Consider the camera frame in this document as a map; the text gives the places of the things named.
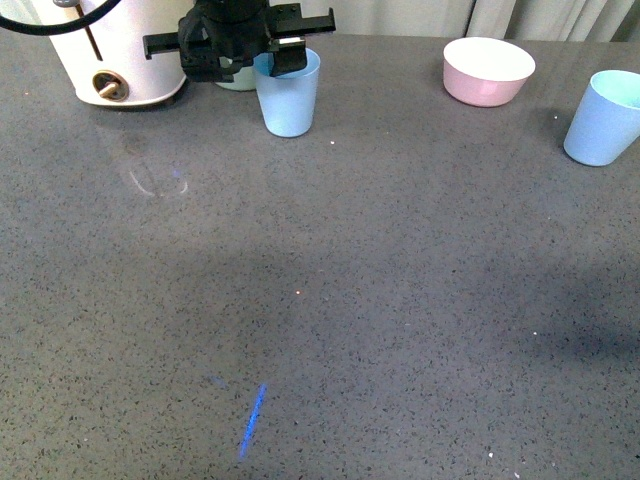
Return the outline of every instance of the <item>cup rim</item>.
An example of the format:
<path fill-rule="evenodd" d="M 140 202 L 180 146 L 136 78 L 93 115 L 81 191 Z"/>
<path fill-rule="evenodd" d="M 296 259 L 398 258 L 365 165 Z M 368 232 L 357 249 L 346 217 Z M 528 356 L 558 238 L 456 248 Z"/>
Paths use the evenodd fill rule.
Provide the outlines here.
<path fill-rule="evenodd" d="M 280 75 L 278 77 L 272 77 L 264 73 L 263 71 L 260 70 L 259 66 L 256 66 L 256 61 L 262 62 L 264 58 L 267 58 L 268 55 L 271 55 L 271 53 L 268 53 L 268 52 L 261 53 L 253 60 L 253 70 L 256 75 L 260 75 L 261 77 L 268 77 L 273 80 L 296 80 L 298 78 L 308 77 L 309 75 L 313 75 L 320 68 L 321 59 L 320 59 L 320 55 L 318 55 L 316 52 L 314 52 L 310 48 L 305 48 L 305 52 L 307 54 L 307 67 L 305 67 L 305 70 L 308 70 L 308 71 L 305 72 L 304 70 L 302 70 L 304 73 L 291 72 L 291 73 L 285 73 L 284 75 Z M 309 55 L 313 56 L 316 62 L 316 64 L 313 65 L 311 68 L 309 68 L 309 64 L 311 63 L 308 61 Z"/>
<path fill-rule="evenodd" d="M 607 102 L 611 102 L 614 105 L 618 105 L 619 107 L 626 108 L 628 110 L 640 111 L 640 104 L 638 106 L 635 106 L 635 105 L 630 105 L 628 103 L 619 102 L 619 101 L 617 101 L 617 100 L 615 100 L 613 98 L 610 98 L 609 96 L 605 95 L 602 92 L 602 88 L 598 88 L 598 85 L 596 83 L 596 81 L 598 80 L 598 77 L 602 77 L 602 76 L 605 76 L 605 75 L 611 75 L 611 74 L 623 74 L 625 76 L 636 77 L 637 80 L 638 80 L 638 86 L 640 88 L 640 74 L 638 74 L 638 73 L 629 72 L 627 70 L 602 70 L 600 72 L 596 72 L 593 75 L 591 75 L 591 78 L 589 79 L 589 85 L 591 86 L 593 91 L 595 93 L 597 93 L 600 97 L 604 98 Z"/>
<path fill-rule="evenodd" d="M 477 54 L 484 54 L 487 60 L 493 59 L 495 66 L 495 56 L 488 55 L 490 52 L 498 52 L 509 56 L 509 60 L 519 62 L 513 68 L 512 62 L 505 62 L 500 67 L 502 71 L 489 71 L 485 66 L 479 66 Z M 444 58 L 454 69 L 469 75 L 470 77 L 492 82 L 515 82 L 529 78 L 536 69 L 536 62 L 526 50 L 496 38 L 488 37 L 463 37 L 449 42 L 444 47 Z"/>

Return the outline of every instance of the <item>brass knob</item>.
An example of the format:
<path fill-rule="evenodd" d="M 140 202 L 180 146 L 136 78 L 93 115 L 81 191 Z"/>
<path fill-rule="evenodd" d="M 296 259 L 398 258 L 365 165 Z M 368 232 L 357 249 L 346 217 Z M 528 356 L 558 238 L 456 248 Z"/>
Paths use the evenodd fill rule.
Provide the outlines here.
<path fill-rule="evenodd" d="M 101 70 L 93 76 L 93 88 L 100 98 L 122 102 L 129 96 L 129 85 L 115 72 Z"/>
<path fill-rule="evenodd" d="M 104 86 L 102 90 L 98 92 L 98 95 L 100 95 L 102 98 L 110 99 L 114 94 L 116 94 L 119 88 L 119 83 L 109 82 Z"/>

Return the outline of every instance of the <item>light blue cup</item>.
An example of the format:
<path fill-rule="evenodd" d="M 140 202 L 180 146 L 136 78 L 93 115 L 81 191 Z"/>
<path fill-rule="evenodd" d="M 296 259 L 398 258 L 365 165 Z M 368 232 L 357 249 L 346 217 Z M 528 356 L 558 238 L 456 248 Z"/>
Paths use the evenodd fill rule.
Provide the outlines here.
<path fill-rule="evenodd" d="M 593 167 L 613 162 L 640 136 L 640 75 L 605 70 L 591 77 L 564 149 Z"/>
<path fill-rule="evenodd" d="M 306 50 L 306 68 L 279 77 L 269 76 L 273 65 L 271 54 L 263 53 L 253 61 L 264 123 L 267 130 L 279 137 L 300 136 L 313 122 L 320 57 L 313 50 Z"/>

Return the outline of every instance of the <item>black cable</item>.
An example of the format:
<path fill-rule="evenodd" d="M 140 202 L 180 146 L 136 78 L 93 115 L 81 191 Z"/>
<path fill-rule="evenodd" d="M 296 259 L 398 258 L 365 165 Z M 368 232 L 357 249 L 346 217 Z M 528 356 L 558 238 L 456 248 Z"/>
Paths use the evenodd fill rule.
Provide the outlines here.
<path fill-rule="evenodd" d="M 107 0 L 95 10 L 87 13 L 84 17 L 78 18 L 68 23 L 59 25 L 30 25 L 28 23 L 16 22 L 0 15 L 0 27 L 12 32 L 36 35 L 39 37 L 50 37 L 51 35 L 62 35 L 63 33 L 75 32 L 88 27 L 97 22 L 120 3 L 120 0 Z"/>

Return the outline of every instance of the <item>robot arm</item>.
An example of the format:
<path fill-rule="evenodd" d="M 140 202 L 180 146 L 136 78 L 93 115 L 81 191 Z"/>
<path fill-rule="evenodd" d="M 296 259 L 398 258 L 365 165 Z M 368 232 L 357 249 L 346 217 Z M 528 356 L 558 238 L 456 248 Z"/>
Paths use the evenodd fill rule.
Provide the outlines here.
<path fill-rule="evenodd" d="M 143 37 L 147 59 L 180 50 L 187 78 L 196 82 L 233 82 L 242 67 L 272 52 L 272 76 L 307 65 L 305 35 L 335 31 L 333 9 L 322 17 L 302 18 L 299 3 L 270 6 L 268 0 L 196 0 L 178 23 L 177 33 Z"/>

